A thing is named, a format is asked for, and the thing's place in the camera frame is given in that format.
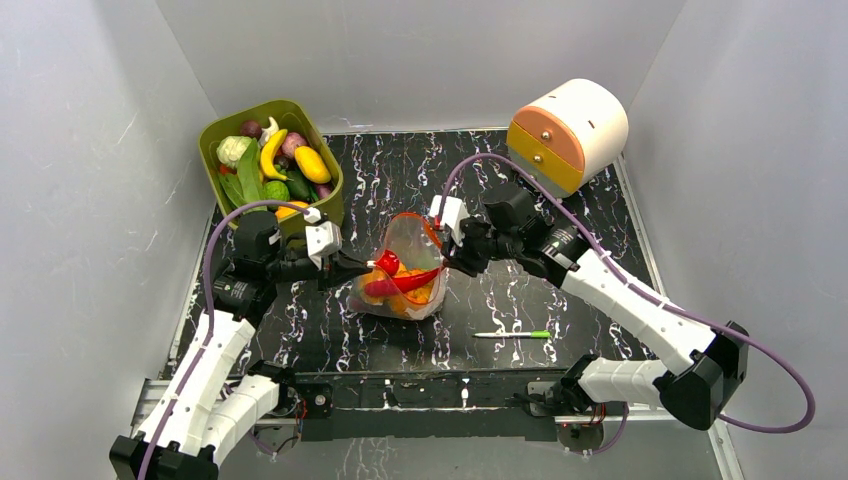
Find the clear zip bag orange zipper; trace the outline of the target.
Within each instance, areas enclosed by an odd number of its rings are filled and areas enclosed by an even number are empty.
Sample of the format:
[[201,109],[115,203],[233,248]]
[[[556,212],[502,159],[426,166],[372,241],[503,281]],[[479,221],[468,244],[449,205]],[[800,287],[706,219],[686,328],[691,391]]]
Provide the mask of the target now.
[[373,259],[374,269],[358,277],[347,307],[354,313],[420,321],[443,305],[447,271],[441,241],[427,219],[396,215]]

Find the red chili pepper toy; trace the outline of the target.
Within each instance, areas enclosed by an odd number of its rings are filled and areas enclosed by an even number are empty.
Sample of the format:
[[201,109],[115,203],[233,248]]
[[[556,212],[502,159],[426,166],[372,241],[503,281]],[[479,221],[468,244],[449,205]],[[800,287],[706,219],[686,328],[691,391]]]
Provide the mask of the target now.
[[386,297],[399,293],[408,293],[433,282],[441,273],[440,268],[428,271],[414,271],[411,275],[387,277],[369,281],[363,287],[364,293],[372,297]]

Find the orange pineapple toy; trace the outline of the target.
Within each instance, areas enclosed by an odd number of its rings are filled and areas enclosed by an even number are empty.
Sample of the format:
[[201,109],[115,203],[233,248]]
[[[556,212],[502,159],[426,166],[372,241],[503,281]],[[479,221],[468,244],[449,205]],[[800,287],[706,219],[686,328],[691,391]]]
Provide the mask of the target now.
[[368,283],[364,292],[369,301],[394,318],[420,320],[441,307],[434,281],[406,292],[401,292],[388,280],[375,281]]

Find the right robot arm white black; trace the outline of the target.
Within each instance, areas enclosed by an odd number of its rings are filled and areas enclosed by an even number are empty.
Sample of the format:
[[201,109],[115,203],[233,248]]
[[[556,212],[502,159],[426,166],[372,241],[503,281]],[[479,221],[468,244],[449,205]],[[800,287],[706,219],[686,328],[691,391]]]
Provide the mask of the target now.
[[514,260],[526,273],[578,297],[624,327],[655,354],[645,361],[582,356],[542,393],[524,400],[537,416],[590,413],[607,402],[662,407],[684,425],[709,429],[744,379],[747,346],[672,313],[637,293],[641,282],[607,265],[576,226],[557,228],[534,207],[528,191],[508,183],[484,197],[487,217],[471,216],[456,197],[437,195],[430,216],[449,237],[445,265],[470,277],[496,260]]

